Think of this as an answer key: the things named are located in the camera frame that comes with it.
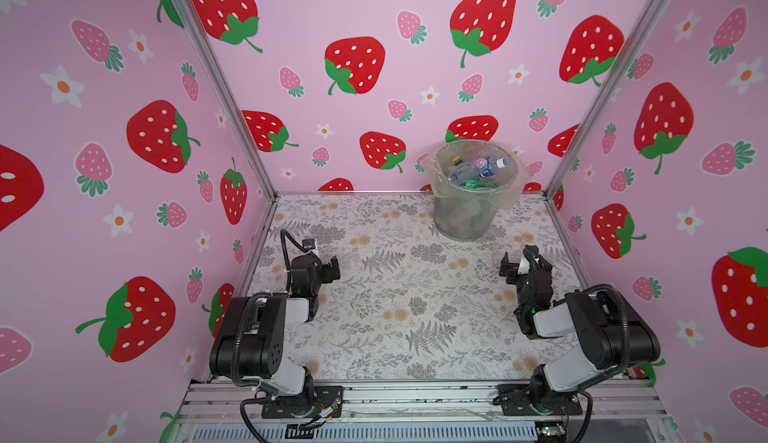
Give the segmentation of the clear bottle blue label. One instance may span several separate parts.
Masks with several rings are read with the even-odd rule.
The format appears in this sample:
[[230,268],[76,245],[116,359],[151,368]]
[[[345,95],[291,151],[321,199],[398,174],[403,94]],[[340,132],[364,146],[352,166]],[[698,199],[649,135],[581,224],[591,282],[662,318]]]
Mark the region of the clear bottle blue label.
[[505,168],[508,165],[508,162],[505,158],[483,158],[482,162],[484,163],[483,169],[480,171],[479,176],[481,178],[490,178],[495,176],[498,171],[502,168]]

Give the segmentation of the clear bottle white cap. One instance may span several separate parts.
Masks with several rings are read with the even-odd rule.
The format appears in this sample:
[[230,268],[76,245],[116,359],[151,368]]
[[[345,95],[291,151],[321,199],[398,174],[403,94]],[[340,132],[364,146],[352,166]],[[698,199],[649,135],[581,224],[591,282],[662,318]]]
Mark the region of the clear bottle white cap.
[[479,173],[484,167],[483,158],[463,162],[459,165],[453,165],[449,168],[447,178],[451,183],[461,185],[470,178],[480,178]]

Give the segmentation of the green bottle yellow cap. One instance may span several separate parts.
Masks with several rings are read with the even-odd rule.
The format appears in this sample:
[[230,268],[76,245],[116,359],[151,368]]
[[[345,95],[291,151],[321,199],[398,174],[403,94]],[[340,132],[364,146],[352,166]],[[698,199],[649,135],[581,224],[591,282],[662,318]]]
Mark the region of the green bottle yellow cap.
[[463,186],[469,189],[498,188],[499,183],[488,179],[470,178],[463,183]]

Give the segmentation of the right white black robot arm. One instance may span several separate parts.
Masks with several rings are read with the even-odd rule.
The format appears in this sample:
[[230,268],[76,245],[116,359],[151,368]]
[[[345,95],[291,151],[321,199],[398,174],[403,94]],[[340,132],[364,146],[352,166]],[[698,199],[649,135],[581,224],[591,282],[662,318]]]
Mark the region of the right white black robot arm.
[[493,404],[506,416],[581,415],[586,390],[660,357],[660,343],[642,317],[613,286],[595,285],[555,301],[553,265],[535,245],[518,263],[505,255],[499,275],[516,289],[514,316],[530,340],[574,335],[578,345],[537,366],[527,384],[502,384]]

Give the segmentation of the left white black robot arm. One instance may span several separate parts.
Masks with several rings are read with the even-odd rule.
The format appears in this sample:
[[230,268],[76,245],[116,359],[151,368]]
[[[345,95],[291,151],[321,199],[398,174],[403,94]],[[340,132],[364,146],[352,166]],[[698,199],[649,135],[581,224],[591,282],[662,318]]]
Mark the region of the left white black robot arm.
[[338,259],[322,262],[312,253],[290,262],[284,292],[235,297],[224,313],[209,357],[214,377],[262,391],[263,419],[324,421],[341,412],[343,388],[317,386],[311,370],[285,355],[285,330],[311,322],[319,309],[321,286],[341,278]]

